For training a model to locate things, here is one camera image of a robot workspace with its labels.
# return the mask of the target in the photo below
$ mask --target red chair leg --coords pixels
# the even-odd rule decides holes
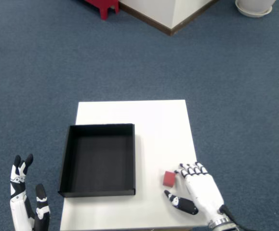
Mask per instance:
[[[118,13],[119,12],[119,2],[118,1],[115,2],[114,6],[115,6],[115,12]]]
[[[108,8],[100,8],[101,19],[106,20],[108,17]]]

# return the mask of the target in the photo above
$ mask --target black cable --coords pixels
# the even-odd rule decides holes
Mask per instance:
[[[226,205],[222,205],[220,207],[220,212],[221,213],[225,213],[229,219],[231,219],[236,225],[238,225],[241,229],[245,230],[245,231],[256,231],[256,230],[251,230],[251,229],[248,229],[240,224],[237,223],[236,219],[234,218],[234,216],[231,214],[231,212],[229,211],[228,207]]]

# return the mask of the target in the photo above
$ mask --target black tray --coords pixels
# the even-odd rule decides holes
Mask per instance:
[[[135,195],[134,124],[70,126],[60,174],[63,197]]]

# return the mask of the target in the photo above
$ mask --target red stool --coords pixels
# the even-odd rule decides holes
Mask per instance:
[[[115,12],[119,12],[118,0],[85,0],[86,2],[100,9],[101,19],[106,20],[108,17],[108,9],[111,6],[115,7]]]

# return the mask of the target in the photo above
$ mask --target white wall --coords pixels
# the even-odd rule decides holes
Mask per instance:
[[[119,1],[171,29],[212,0]]]
[[[212,0],[176,0],[172,27],[178,25],[180,22],[185,20],[187,17],[195,13],[197,10],[199,10],[210,1]]]
[[[176,0],[119,0],[155,21],[172,28]]]

